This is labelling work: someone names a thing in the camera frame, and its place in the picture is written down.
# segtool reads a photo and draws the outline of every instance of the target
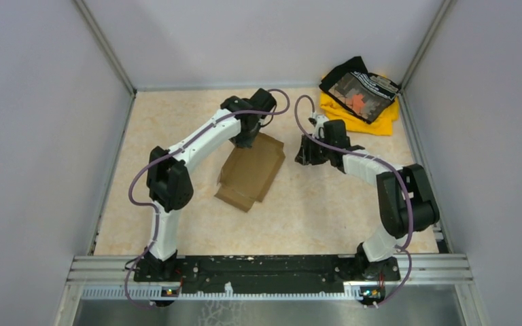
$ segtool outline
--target marble-patterned surface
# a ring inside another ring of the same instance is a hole
[[[294,101],[308,94],[318,101],[317,88],[285,90]],[[152,209],[133,206],[127,199],[131,179],[147,164],[149,152],[182,140],[210,118],[231,95],[249,97],[255,90],[203,90],[141,92],[137,95],[116,173],[109,193],[95,255],[138,254],[147,244]],[[276,94],[279,107],[283,97]],[[300,116],[310,128],[308,101],[300,104]],[[179,254],[261,255],[354,253],[380,224],[377,191],[328,164],[301,166],[294,161],[301,132],[293,107],[275,117],[263,132],[285,143],[285,162],[263,202],[244,213],[213,195],[221,166],[232,149],[227,141],[192,174],[195,194],[181,215],[177,233]],[[392,137],[351,133],[360,144],[390,162],[410,164],[413,159],[400,120]],[[134,195],[149,200],[145,176]],[[416,233],[409,247],[414,253],[437,252],[431,230]]]

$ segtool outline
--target metal corner post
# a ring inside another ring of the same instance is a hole
[[[73,4],[75,4],[77,11],[81,14],[81,17],[87,24],[87,27],[89,28],[89,31],[91,32],[91,35],[95,39],[97,45],[99,45],[99,48],[107,58],[109,65],[111,66],[113,71],[115,71],[115,74],[121,80],[123,86],[125,86],[129,94],[132,97],[134,97],[135,93],[137,93],[137,90],[131,83],[131,80],[125,72],[125,69],[123,69],[121,62],[115,55],[115,51],[111,47],[110,42],[105,37],[105,34],[103,34],[103,31],[97,24],[92,12],[89,10],[89,7],[87,6],[84,0],[72,0],[72,2]]]
[[[103,198],[99,203],[99,206],[96,211],[97,222],[95,223],[95,228],[91,236],[89,237],[90,242],[87,247],[88,255],[92,255],[95,250],[95,246],[97,245],[97,236],[99,235],[99,228],[101,227],[101,219],[103,217],[103,212],[105,211],[105,206],[107,205],[107,201],[109,200],[109,191],[111,190],[111,186],[113,184],[113,179],[115,177],[115,171],[117,169],[117,161],[119,160],[119,156],[121,155],[121,149],[123,148],[123,142],[125,142],[125,133],[127,131],[127,126],[131,120],[131,113],[133,112],[133,106],[135,105],[135,99],[137,95],[134,94],[130,98],[129,106],[127,109],[127,114],[125,117],[124,124],[122,126],[121,135],[119,135],[119,143],[115,150],[115,155],[111,157],[109,160],[109,164],[107,165],[106,171],[107,176],[105,181],[103,182]]]
[[[417,66],[419,66],[421,59],[423,59],[425,53],[427,52],[427,49],[433,42],[433,39],[435,38],[435,35],[437,34],[437,31],[439,30],[441,23],[445,19],[447,13],[451,11],[451,8],[453,7],[453,5],[455,5],[456,2],[457,0],[443,0],[443,2],[441,3],[441,6],[439,7],[439,10],[437,10],[435,18],[433,18],[433,21],[429,26],[429,29],[427,30],[425,37],[423,38],[423,41],[421,42],[421,44],[417,48],[417,51],[415,52],[413,60],[411,61],[409,67],[407,67],[407,70],[405,71],[405,76],[403,76],[403,80],[401,81],[402,90],[407,89],[407,86],[409,85],[409,82],[411,81],[413,74],[417,70]]]

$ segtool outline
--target yellow t-shirt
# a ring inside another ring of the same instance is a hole
[[[371,124],[351,115],[340,106],[329,95],[321,92],[320,98],[321,108],[325,111],[325,115],[329,120],[345,121],[347,131],[365,132],[366,134],[375,134],[378,136],[391,136],[393,134],[393,121],[399,119],[399,102],[395,100],[388,106],[377,119]]]

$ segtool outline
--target cardboard box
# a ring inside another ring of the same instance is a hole
[[[284,160],[283,143],[259,133],[251,148],[233,149],[221,168],[215,197],[248,212],[254,202],[263,201]]]

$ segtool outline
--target metal frame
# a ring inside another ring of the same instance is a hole
[[[99,203],[99,207],[97,209],[97,223],[95,225],[95,229],[90,237],[90,242],[87,250],[88,255],[92,255],[95,246],[97,245],[97,236],[99,235],[99,228],[101,226],[101,219],[103,217],[103,211],[105,211],[105,206],[107,205],[107,200],[109,199],[109,191],[111,190],[111,185],[113,184],[113,179],[115,177],[115,171],[117,170],[117,161],[119,160],[119,156],[121,155],[121,149],[123,148],[123,142],[125,140],[125,132],[129,125],[129,121],[131,120],[131,113],[133,112],[133,105],[135,105],[136,95],[131,97],[129,108],[127,109],[127,117],[125,118],[125,124],[123,125],[123,132],[119,138],[119,144],[117,150],[115,151],[114,157],[110,161],[110,165],[107,169],[108,173],[106,176],[106,180],[103,183],[103,199]]]
[[[84,0],[72,0],[75,4],[78,12],[81,14],[84,22],[90,29],[92,36],[96,40],[100,49],[104,53],[108,63],[111,65],[115,74],[119,77],[124,87],[128,90],[132,97],[129,115],[135,100],[137,90],[132,85],[128,78],[126,71],[123,69],[118,57],[115,55],[110,43],[104,36],[101,28],[95,21],[91,11],[86,5]],[[402,87],[404,94],[400,95],[399,101],[401,104],[401,113],[404,121],[404,125],[407,132],[407,137],[411,151],[413,153],[414,160],[428,170],[428,176],[431,180],[431,172],[428,168],[427,161],[424,156],[423,147],[419,141],[419,135],[415,127],[414,119],[408,107],[406,99],[406,89],[411,81],[411,77],[417,70],[419,63],[421,62],[424,54],[426,53],[429,45],[444,17],[453,7],[456,0],[444,0],[438,10],[438,13],[433,20],[430,28],[427,31],[417,53],[409,65],[404,79],[402,81]],[[117,160],[120,148],[123,142],[123,135],[120,139],[120,146],[114,163]],[[102,212],[105,206],[106,196],[108,189],[111,184],[114,168],[111,170],[108,181],[107,191],[103,202],[100,204],[100,212]],[[446,225],[439,223],[434,227],[434,231],[439,237],[443,237],[448,247],[452,249],[450,240],[447,238]],[[94,240],[92,239],[91,249],[94,248]],[[487,316],[484,313],[483,306],[479,299],[479,295],[476,291],[473,275],[465,254],[413,254],[413,269],[410,280],[405,283],[405,286],[441,286],[441,285],[455,285],[457,298],[459,301],[459,310],[463,314],[464,320],[467,325],[489,325]],[[78,311],[79,302],[81,300],[95,300],[97,299],[111,299],[111,300],[123,300],[123,285],[126,276],[126,270],[124,264],[126,261],[132,259],[132,256],[77,256],[74,258],[71,270],[67,277],[65,284],[65,291],[63,298],[60,303],[58,314],[55,325],[72,325],[75,316]],[[403,255],[396,256],[398,265],[401,270],[407,269],[407,258]],[[137,299],[151,298],[152,296],[159,296],[158,289],[160,287],[178,287],[179,283],[167,282],[167,283],[136,283],[133,279],[130,279],[130,290],[133,292],[133,297]],[[207,295],[192,294],[183,295],[177,297],[177,300],[354,300],[355,293],[354,289],[359,286],[375,286],[376,282],[345,282],[344,293],[330,293],[329,295],[239,295],[234,294],[231,291],[225,293],[219,293],[218,295]],[[397,282],[387,282],[387,285],[396,285]]]
[[[395,256],[400,270],[408,268],[405,255]],[[124,280],[127,270],[125,263],[135,256],[77,256],[73,259],[71,270],[65,284],[65,292],[58,311],[55,325],[72,325],[81,300],[126,300],[124,296]],[[475,301],[473,275],[466,255],[464,254],[412,254],[413,269],[411,277],[405,286],[455,285],[463,296],[459,301],[467,325],[487,325],[482,323],[483,315]],[[195,293],[171,298],[163,296],[162,289],[175,289],[179,282],[137,283],[133,275],[129,278],[129,291],[134,300],[349,300],[355,302],[355,307],[361,307],[356,302],[359,287],[377,286],[376,281],[344,282],[344,291],[340,293],[310,293],[310,294],[236,294],[231,288],[223,293]],[[398,281],[386,282],[391,287]]]
[[[133,87],[133,84],[131,83],[131,80],[129,79],[129,76],[125,72],[125,69],[123,69],[123,66],[121,65],[121,62],[117,58],[117,55],[115,54],[115,51],[111,47],[111,44],[103,34],[103,31],[97,24],[93,14],[89,10],[89,7],[85,3],[84,0],[72,0],[73,4],[77,8],[77,11],[81,14],[81,17],[83,18],[83,21],[89,28],[89,31],[91,32],[91,35],[93,36],[93,39],[96,41],[97,45],[105,55],[107,62],[119,78],[119,80],[123,83],[123,86],[127,89],[129,94],[131,96],[135,96],[137,93],[137,90],[135,87]]]

